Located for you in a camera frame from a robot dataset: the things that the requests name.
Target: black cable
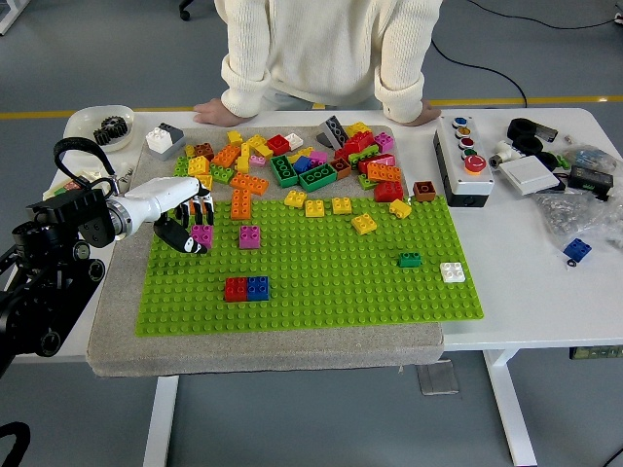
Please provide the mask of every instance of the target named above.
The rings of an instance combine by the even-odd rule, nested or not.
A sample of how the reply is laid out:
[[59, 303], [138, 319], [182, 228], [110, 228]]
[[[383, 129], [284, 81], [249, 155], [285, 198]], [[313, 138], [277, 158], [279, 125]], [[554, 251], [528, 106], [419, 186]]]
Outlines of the black cable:
[[542, 24], [543, 26], [546, 27], [551, 27], [552, 29], [565, 29], [565, 30], [572, 30], [572, 29], [588, 29], [590, 27], [598, 27], [598, 26], [603, 26], [605, 24], [610, 24], [611, 22], [614, 22], [614, 19], [609, 19], [608, 21], [604, 21], [604, 22], [600, 22], [599, 24], [591, 24], [588, 26], [575, 26], [575, 27], [561, 27], [561, 26], [553, 26], [551, 24], [547, 24], [546, 22], [540, 21], [538, 19], [534, 19], [534, 18], [527, 18], [527, 17], [517, 17], [517, 16], [513, 16], [513, 15], [505, 15], [504, 13], [498, 13], [495, 12], [493, 10], [489, 10], [488, 8], [483, 7], [482, 5], [474, 2], [474, 0], [467, 0], [469, 3], [472, 3], [474, 5], [476, 5], [478, 8], [489, 12], [489, 13], [493, 13], [494, 15], [498, 15], [499, 17], [503, 17], [503, 18], [513, 18], [513, 19], [525, 19], [526, 21], [533, 21], [533, 22], [537, 22], [539, 24]]
[[610, 459], [607, 460], [607, 463], [604, 464], [604, 467], [607, 467], [608, 465], [610, 465], [610, 462], [612, 462], [614, 459], [616, 459], [621, 452], [623, 452], [623, 448], [621, 448], [618, 453], [616, 453], [613, 457], [611, 457]]
[[515, 83], [511, 78], [509, 78], [508, 76], [506, 76], [503, 73], [500, 73], [499, 71], [493, 70], [493, 68], [487, 68], [486, 66], [479, 66], [479, 65], [471, 65], [469, 63], [463, 63], [462, 61], [457, 61], [457, 60], [453, 60], [451, 58], [449, 58], [447, 55], [445, 55], [443, 52], [441, 52], [439, 50], [439, 48], [437, 47], [437, 44], [435, 44], [434, 40], [431, 40], [430, 43], [432, 44], [432, 47], [435, 48], [435, 51], [437, 51], [441, 56], [443, 56], [444, 58], [446, 58], [448, 61], [450, 61], [451, 63], [454, 63], [456, 65], [462, 65], [462, 66], [467, 66], [468, 68], [476, 68], [477, 70], [485, 70], [485, 71], [491, 71], [492, 73], [496, 73], [496, 75], [501, 76], [502, 78], [507, 79], [508, 81], [510, 81], [515, 88], [517, 88], [517, 90], [519, 91], [519, 93], [522, 95], [523, 99], [524, 99], [524, 107], [528, 107], [528, 98], [526, 97], [526, 95], [524, 94], [524, 90], [521, 89], [521, 87]]

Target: lego baseplate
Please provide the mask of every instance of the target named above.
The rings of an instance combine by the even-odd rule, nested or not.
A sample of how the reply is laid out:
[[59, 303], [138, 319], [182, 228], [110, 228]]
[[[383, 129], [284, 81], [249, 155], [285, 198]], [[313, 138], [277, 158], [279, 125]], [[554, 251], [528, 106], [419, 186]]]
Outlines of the lego baseplate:
[[[250, 221], [216, 204], [214, 247], [183, 255], [154, 238], [135, 333], [180, 336], [480, 319], [483, 311], [444, 198], [416, 202], [406, 219], [388, 204], [352, 198], [352, 214], [306, 218], [283, 201], [253, 202]], [[378, 228], [359, 235], [368, 213]], [[238, 248], [241, 225], [259, 226], [262, 247]], [[417, 268], [398, 267], [418, 252]], [[441, 263], [462, 263], [465, 281], [445, 283]], [[268, 276], [267, 302], [227, 303], [227, 277]]]

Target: person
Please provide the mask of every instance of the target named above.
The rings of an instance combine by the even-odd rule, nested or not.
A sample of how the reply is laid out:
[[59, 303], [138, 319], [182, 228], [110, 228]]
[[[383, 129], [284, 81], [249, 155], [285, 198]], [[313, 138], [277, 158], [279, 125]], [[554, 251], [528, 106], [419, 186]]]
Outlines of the person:
[[383, 108], [405, 126], [440, 110], [422, 99], [421, 66], [442, 0], [215, 0], [229, 53], [221, 98], [195, 122], [236, 126], [261, 110]]

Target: red button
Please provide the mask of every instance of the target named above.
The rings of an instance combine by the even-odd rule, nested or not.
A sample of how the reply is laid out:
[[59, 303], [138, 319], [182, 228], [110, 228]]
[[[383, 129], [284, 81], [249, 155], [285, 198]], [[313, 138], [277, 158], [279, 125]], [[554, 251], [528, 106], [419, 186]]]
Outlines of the red button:
[[487, 166], [487, 161], [478, 155], [465, 158], [465, 168], [471, 173], [480, 173]]

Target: control box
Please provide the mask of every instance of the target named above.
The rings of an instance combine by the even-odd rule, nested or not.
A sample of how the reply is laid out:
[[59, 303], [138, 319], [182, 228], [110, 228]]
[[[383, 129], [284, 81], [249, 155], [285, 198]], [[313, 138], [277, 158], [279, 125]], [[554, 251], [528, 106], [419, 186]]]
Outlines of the control box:
[[439, 118], [433, 144], [449, 206], [483, 207], [494, 188], [481, 141], [471, 117]]

